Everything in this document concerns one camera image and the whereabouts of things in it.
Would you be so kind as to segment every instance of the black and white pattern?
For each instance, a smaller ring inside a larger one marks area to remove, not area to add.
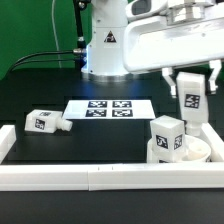
[[[107,108],[107,101],[89,101],[88,108]]]
[[[200,103],[200,96],[192,95],[192,94],[186,94],[185,107],[198,109],[199,108],[199,103]]]
[[[112,110],[112,117],[133,117],[132,110]]]
[[[40,119],[36,119],[35,127],[38,128],[38,129],[44,130],[44,128],[45,128],[45,121],[42,121]]]
[[[130,108],[132,107],[131,101],[113,101],[113,107],[115,108]]]
[[[87,110],[86,111],[86,117],[106,117],[107,116],[107,110]]]
[[[49,116],[50,114],[51,114],[51,112],[42,112],[42,113],[40,113],[39,116],[45,116],[45,117],[47,117],[47,116]]]
[[[162,136],[156,135],[156,142],[157,142],[158,146],[160,146],[162,148],[165,148],[165,149],[168,149],[167,138],[164,138]]]
[[[183,136],[182,135],[179,135],[175,138],[175,142],[174,142],[174,150],[175,149],[178,149],[182,146],[182,139],[183,139]]]

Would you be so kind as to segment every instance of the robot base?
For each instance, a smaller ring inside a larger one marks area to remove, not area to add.
[[[103,83],[113,83],[113,82],[124,82],[124,81],[129,81],[134,78],[135,76],[133,74],[124,74],[124,75],[110,75],[110,76],[105,76],[105,75],[95,75],[92,73],[84,73],[82,72],[82,78],[84,80],[90,80],[90,81],[95,81],[95,82],[103,82]]]

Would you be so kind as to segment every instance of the white plastic frame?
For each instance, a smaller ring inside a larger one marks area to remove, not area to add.
[[[201,138],[213,163],[0,166],[1,191],[224,187],[224,142],[209,124]]]

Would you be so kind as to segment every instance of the green backdrop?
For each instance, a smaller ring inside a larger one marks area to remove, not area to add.
[[[52,0],[0,0],[0,79],[17,59],[35,52],[54,51],[56,44],[51,19]],[[82,12],[84,35],[91,39],[91,6]],[[56,0],[55,24],[59,47],[76,47],[72,0]],[[29,64],[29,67],[58,67],[58,63]],[[74,64],[63,62],[63,67]]]

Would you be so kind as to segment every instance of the black table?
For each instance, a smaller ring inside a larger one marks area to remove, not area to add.
[[[194,72],[208,72],[193,68]],[[209,96],[210,123],[224,136],[224,83]],[[71,132],[24,131],[33,109],[64,111],[68,101],[150,99],[156,117],[180,118],[160,74],[100,84],[80,79],[74,69],[21,69],[0,81],[0,127],[15,124],[17,142],[3,161],[10,164],[144,162],[148,120],[75,120]],[[223,223],[223,189],[0,192],[0,223]]]

